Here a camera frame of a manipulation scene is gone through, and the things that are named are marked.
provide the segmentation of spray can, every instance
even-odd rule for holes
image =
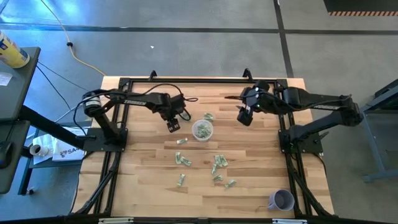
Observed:
[[[0,30],[0,60],[12,68],[25,66],[30,56]]]

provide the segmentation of gray concrete floor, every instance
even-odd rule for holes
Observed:
[[[119,0],[47,1],[62,22],[80,26],[277,28],[272,0]],[[330,17],[322,0],[280,0],[286,29],[396,30],[397,17]],[[10,0],[3,22],[57,24],[39,0]],[[63,32],[4,30],[20,46],[42,48],[39,60],[87,89],[100,87],[102,76],[72,59]],[[108,75],[203,75],[239,77],[249,67],[255,77],[286,77],[278,34],[206,34],[156,32],[69,32],[81,59]],[[398,78],[397,35],[288,35],[295,77],[307,89],[331,95],[353,94],[360,105]],[[84,90],[44,72],[75,105]],[[34,75],[25,105],[49,119],[67,107],[40,73]],[[313,111],[314,118],[325,113]],[[85,116],[80,112],[78,120]],[[62,121],[68,122],[67,116]],[[376,171],[362,126],[336,127],[324,138],[328,183],[337,215],[396,222],[398,179],[365,184],[364,174]],[[11,191],[0,195],[0,220],[49,217],[69,212],[79,167],[37,169],[31,196],[16,195],[21,159]]]

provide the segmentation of small bowl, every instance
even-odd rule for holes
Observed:
[[[201,125],[201,124],[204,124],[204,125],[206,125],[206,126],[208,126],[210,128],[211,133],[210,133],[210,135],[207,138],[199,138],[198,136],[196,136],[196,132],[198,130],[198,126]],[[214,133],[213,125],[209,121],[207,121],[205,119],[200,119],[200,120],[196,121],[192,125],[192,134],[198,141],[205,142],[205,141],[209,140],[209,138],[212,137],[213,133]]]

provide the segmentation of wooden table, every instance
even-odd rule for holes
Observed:
[[[104,77],[102,89],[117,88],[120,77]],[[301,78],[287,79],[289,86],[305,88]],[[133,91],[144,92],[157,83],[138,83]],[[238,100],[224,96],[237,95],[252,84],[177,83],[185,97],[199,97],[187,102],[190,122],[180,121],[181,129],[169,133],[159,114],[147,108],[130,106],[127,128],[129,137],[122,153],[116,182],[113,217],[218,217],[218,218],[288,218],[293,211],[268,211],[268,195],[277,189],[289,189],[285,157],[279,152],[277,131],[279,119],[273,114],[258,113],[250,127],[236,120]],[[174,96],[172,86],[160,86],[156,92]],[[112,117],[112,110],[107,113]],[[192,135],[192,124],[211,113],[215,116],[215,133],[208,142],[198,142]],[[312,121],[310,110],[294,113],[297,124]],[[176,140],[188,138],[185,144]],[[192,161],[191,167],[176,165],[175,152]],[[218,169],[224,181],[214,183],[211,165],[214,155],[223,154],[227,168]],[[83,161],[80,183],[73,211],[78,210],[94,192],[100,179],[104,153],[96,152]],[[307,185],[326,210],[333,213],[325,171],[319,158],[303,155]],[[185,174],[182,187],[177,187],[180,174]],[[223,184],[235,179],[236,185]],[[297,186],[302,211],[302,193]],[[102,200],[104,208],[107,193]]]

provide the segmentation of yellow cable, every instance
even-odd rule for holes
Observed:
[[[44,4],[44,6],[45,6],[47,9],[49,9],[49,11],[50,11],[50,12],[54,15],[54,17],[58,20],[58,22],[59,22],[59,24],[61,25],[63,31],[65,32],[65,35],[66,35],[66,37],[67,37],[67,39],[68,39],[68,42],[70,42],[68,32],[67,32],[67,30],[65,29],[65,27],[62,25],[61,21],[58,19],[58,17],[55,15],[55,13],[48,7],[48,5],[46,5],[46,3],[44,3],[43,0],[41,0],[41,1],[42,1],[42,3]],[[94,67],[94,66],[92,66],[92,65],[90,65],[90,64],[88,64],[88,63],[86,63],[86,62],[84,62],[84,61],[82,61],[82,60],[80,60],[80,59],[78,59],[78,58],[75,56],[75,53],[73,53],[72,46],[69,46],[69,50],[70,50],[70,53],[72,54],[73,58],[76,59],[76,61],[78,61],[78,62],[82,63],[83,65],[86,65],[86,66],[88,66],[88,67],[90,67],[90,68],[96,70],[97,72],[101,73],[103,76],[106,76],[106,74],[105,74],[104,72],[102,72],[100,69],[98,69],[98,68],[96,68],[96,67]]]

